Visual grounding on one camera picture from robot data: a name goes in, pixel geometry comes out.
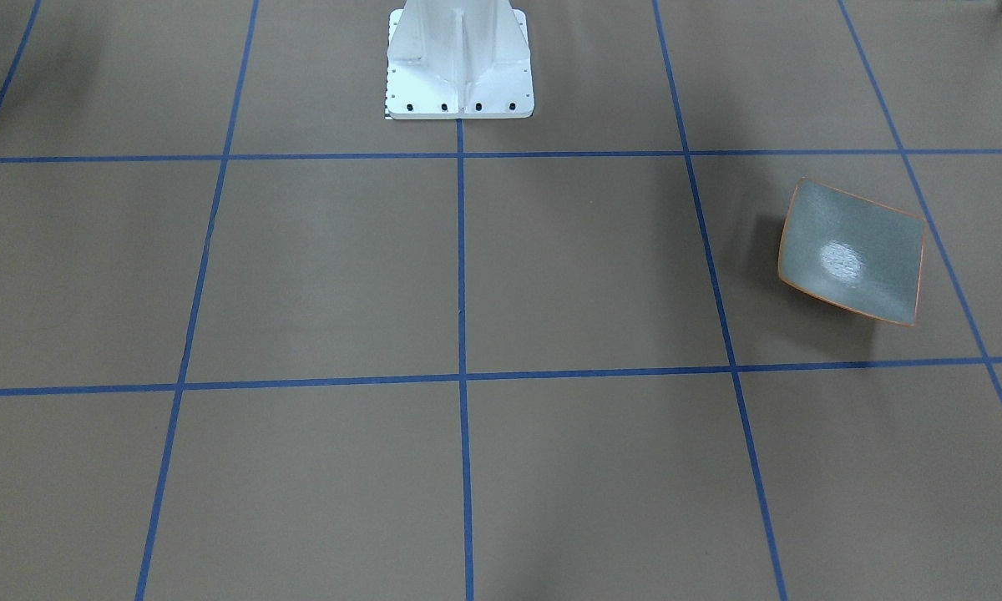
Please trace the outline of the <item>grey square plate orange rim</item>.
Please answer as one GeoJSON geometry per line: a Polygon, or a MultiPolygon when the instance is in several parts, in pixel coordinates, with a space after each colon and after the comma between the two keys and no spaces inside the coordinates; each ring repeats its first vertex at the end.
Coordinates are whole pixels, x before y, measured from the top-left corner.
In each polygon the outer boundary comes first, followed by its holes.
{"type": "Polygon", "coordinates": [[[913,327],[925,247],[924,218],[803,176],[785,214],[777,274],[818,300],[913,327]]]}

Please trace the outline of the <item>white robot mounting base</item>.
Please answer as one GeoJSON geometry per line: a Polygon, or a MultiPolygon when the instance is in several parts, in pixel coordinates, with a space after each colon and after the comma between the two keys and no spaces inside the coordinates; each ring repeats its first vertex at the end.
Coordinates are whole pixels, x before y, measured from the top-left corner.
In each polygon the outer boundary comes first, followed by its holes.
{"type": "Polygon", "coordinates": [[[384,117],[534,114],[527,15],[509,1],[407,1],[387,23],[384,117]]]}

